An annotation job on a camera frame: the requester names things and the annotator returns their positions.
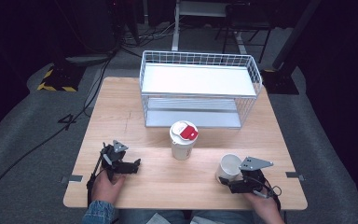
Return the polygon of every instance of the white cup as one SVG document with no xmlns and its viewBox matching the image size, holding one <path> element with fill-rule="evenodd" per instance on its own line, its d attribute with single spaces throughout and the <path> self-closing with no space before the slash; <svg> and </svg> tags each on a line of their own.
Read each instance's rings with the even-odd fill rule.
<svg viewBox="0 0 358 224">
<path fill-rule="evenodd" d="M 198 129 L 193 123 L 180 120 L 170 128 L 172 155 L 179 161 L 187 160 L 198 138 Z"/>
<path fill-rule="evenodd" d="M 217 181 L 219 177 L 228 179 L 228 181 L 233 181 L 235 177 L 241 172 L 240 165 L 242 163 L 241 158 L 234 154 L 226 154 L 220 160 L 219 166 L 215 173 Z"/>
</svg>

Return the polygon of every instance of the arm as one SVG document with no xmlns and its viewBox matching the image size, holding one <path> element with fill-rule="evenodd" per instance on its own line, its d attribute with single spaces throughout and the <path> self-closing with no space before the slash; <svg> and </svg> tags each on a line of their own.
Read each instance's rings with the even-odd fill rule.
<svg viewBox="0 0 358 224">
<path fill-rule="evenodd" d="M 114 217 L 114 204 L 124 184 L 122 175 L 112 182 L 108 179 L 106 171 L 101 171 L 92 188 L 92 203 L 83 216 L 82 223 L 111 223 Z"/>
<path fill-rule="evenodd" d="M 262 198 L 253 193 L 244 193 L 243 197 L 248 200 L 255 212 L 267 223 L 267 224 L 283 224 L 281 214 L 278 211 L 278 206 L 273 198 Z"/>
</svg>

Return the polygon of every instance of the wooden table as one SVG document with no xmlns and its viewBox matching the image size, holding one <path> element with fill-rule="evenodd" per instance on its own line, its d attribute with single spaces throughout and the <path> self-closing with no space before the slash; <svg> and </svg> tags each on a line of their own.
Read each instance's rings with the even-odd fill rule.
<svg viewBox="0 0 358 224">
<path fill-rule="evenodd" d="M 241 129 L 200 129 L 190 158 L 178 161 L 172 156 L 169 128 L 145 127 L 139 79 L 107 77 L 73 171 L 83 180 L 69 183 L 63 199 L 66 206 L 87 206 L 87 181 L 103 142 L 112 144 L 114 139 L 129 147 L 123 161 L 142 159 L 138 174 L 127 176 L 118 208 L 252 209 L 214 177 L 226 153 L 273 161 L 274 166 L 262 171 L 272 186 L 282 189 L 282 209 L 307 207 L 299 180 L 286 176 L 295 168 L 265 90 Z"/>
</svg>

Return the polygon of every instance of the gray floor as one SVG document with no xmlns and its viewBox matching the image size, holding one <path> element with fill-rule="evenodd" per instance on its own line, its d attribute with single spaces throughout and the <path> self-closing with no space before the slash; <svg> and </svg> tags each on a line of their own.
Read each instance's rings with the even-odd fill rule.
<svg viewBox="0 0 358 224">
<path fill-rule="evenodd" d="M 213 40 L 210 27 L 187 29 L 181 33 L 179 50 L 219 53 L 223 37 Z M 290 29 L 272 32 L 259 69 L 272 62 Z M 130 49 L 170 50 L 172 36 Z M 259 48 L 247 48 L 258 58 Z M 228 49 L 237 53 L 234 47 Z M 92 83 L 100 75 L 101 65 L 88 67 L 78 92 L 37 91 L 49 64 L 29 78 L 31 93 L 0 123 L 0 175 L 18 158 L 50 138 L 63 124 L 57 121 L 68 114 L 77 115 L 88 102 Z M 119 52 L 108 65 L 106 76 L 138 77 L 140 59 Z M 287 223 L 358 223 L 358 193 L 343 164 L 330 145 L 305 94 L 301 71 L 293 73 L 299 95 L 270 95 L 286 145 L 299 174 L 309 206 L 304 211 L 288 211 Z M 63 176 L 72 173 L 89 118 L 80 114 L 76 123 L 22 159 L 0 181 L 0 223 L 79 223 L 84 208 L 67 208 L 62 203 L 66 185 Z"/>
</svg>

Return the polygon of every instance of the wire rack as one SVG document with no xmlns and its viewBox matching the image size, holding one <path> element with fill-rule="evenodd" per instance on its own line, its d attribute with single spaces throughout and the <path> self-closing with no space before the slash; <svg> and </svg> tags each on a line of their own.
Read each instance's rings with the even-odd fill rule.
<svg viewBox="0 0 358 224">
<path fill-rule="evenodd" d="M 150 51 L 140 89 L 146 127 L 189 120 L 200 128 L 241 128 L 262 88 L 250 55 Z"/>
</svg>

